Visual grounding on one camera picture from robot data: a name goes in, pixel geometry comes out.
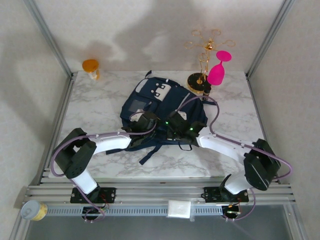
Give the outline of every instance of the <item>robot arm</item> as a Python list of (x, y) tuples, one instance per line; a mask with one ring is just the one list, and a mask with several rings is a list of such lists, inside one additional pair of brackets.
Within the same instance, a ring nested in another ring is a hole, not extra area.
[[(144, 113), (130, 130), (133, 132), (149, 130), (150, 126), (154, 126), (155, 118), (155, 116)], [(189, 124), (177, 112), (173, 112), (166, 123), (168, 124), (168, 139), (176, 139), (197, 147), (217, 151), (244, 165), (243, 171), (227, 176), (220, 186), (221, 191), (227, 194), (234, 196), (249, 188), (265, 191), (280, 168), (278, 161), (245, 147), (252, 146), (273, 154), (268, 143), (262, 139), (257, 142), (243, 142), (217, 132), (212, 134), (209, 127), (199, 122)], [(81, 128), (76, 128), (62, 141), (60, 146), (70, 139), (85, 135), (87, 134)], [(223, 136), (243, 144), (238, 145), (217, 136)], [(112, 149), (134, 147), (140, 144), (142, 139), (143, 137), (140, 135), (130, 135), (129, 132), (118, 132), (98, 138), (91, 135), (91, 138), (84, 137), (63, 148), (55, 161), (65, 176), (72, 180), (86, 195), (89, 195), (99, 188), (87, 170), (92, 156)]]

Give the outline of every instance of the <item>navy blue backpack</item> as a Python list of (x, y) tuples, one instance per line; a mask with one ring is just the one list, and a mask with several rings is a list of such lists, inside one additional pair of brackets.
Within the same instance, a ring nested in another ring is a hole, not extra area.
[[(165, 120), (168, 115), (178, 109), (180, 105), (196, 96), (191, 91), (170, 79), (161, 77), (147, 78), (150, 74), (151, 71), (145, 75), (145, 79), (139, 82), (122, 106), (120, 118), (122, 119), (124, 127), (127, 127), (131, 123), (130, 116), (138, 110), (152, 112), (160, 120)], [(184, 112), (186, 114), (186, 119), (190, 124), (195, 121), (207, 124), (208, 118), (204, 111), (204, 104), (214, 105), (213, 102), (202, 101), (198, 98), (185, 105), (180, 112)], [(167, 126), (164, 124), (157, 127), (152, 137), (145, 139), (142, 144), (126, 149), (109, 150), (106, 154), (117, 153), (122, 150), (133, 152), (148, 147), (155, 147), (139, 161), (139, 163), (143, 165), (163, 145), (179, 145), (180, 149), (182, 149), (180, 145), (184, 145), (184, 143), (175, 140), (168, 140)]]

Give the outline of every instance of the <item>gold wire tree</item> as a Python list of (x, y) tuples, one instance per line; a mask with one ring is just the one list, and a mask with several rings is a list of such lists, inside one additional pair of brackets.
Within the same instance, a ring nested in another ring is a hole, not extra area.
[(190, 88), (190, 90), (200, 94), (204, 91), (204, 83), (207, 80), (207, 74), (209, 71), (208, 65), (209, 65), (209, 61), (210, 61), (210, 52), (211, 51), (218, 51), (217, 48), (221, 45), (227, 45), (228, 47), (232, 48), (236, 45), (236, 42), (228, 39), (225, 42), (216, 43), (215, 37), (221, 35), (220, 29), (213, 29), (211, 31), (212, 36), (209, 37), (209, 40), (204, 39), (200, 30), (193, 30), (191, 32), (191, 34), (192, 34), (192, 36), (200, 37), (202, 40), (202, 44), (197, 44), (192, 41), (187, 41), (184, 43), (184, 47), (186, 49), (193, 49), (194, 47), (202, 47), (202, 48), (204, 48), (204, 52), (202, 52), (198, 55), (198, 60), (200, 63), (201, 72), (191, 74), (188, 77), (187, 83), (188, 83), (188, 87)]

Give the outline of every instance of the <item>marble tabletop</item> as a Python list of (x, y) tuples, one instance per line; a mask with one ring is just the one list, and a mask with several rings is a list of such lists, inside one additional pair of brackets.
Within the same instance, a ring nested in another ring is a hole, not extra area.
[[(153, 71), (151, 76), (167, 78), (186, 87), (188, 76), (195, 71)], [(59, 142), (74, 128), (88, 134), (115, 132), (122, 127), (121, 107), (146, 71), (101, 71), (99, 80), (91, 80), (79, 71), (63, 122)], [(263, 138), (245, 74), (230, 71), (221, 85), (212, 88), (213, 97), (220, 106), (220, 115), (214, 130), (245, 141)], [(217, 110), (204, 106), (208, 123)], [(194, 147), (182, 151), (177, 145), (163, 146), (144, 165), (139, 164), (151, 148), (135, 152), (121, 151), (96, 154), (87, 169), (94, 178), (161, 178), (161, 177), (224, 177), (243, 169), (233, 159), (218, 152)], [(54, 164), (54, 169), (61, 173)]]

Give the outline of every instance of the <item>yellow container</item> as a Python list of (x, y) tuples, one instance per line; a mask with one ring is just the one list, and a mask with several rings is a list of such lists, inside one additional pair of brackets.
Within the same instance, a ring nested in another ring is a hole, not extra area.
[(95, 59), (88, 59), (82, 63), (82, 68), (87, 72), (91, 79), (98, 80), (100, 78), (99, 62)]
[(26, 202), (21, 209), (21, 217), (32, 221), (40, 221), (47, 213), (48, 206), (35, 200)]

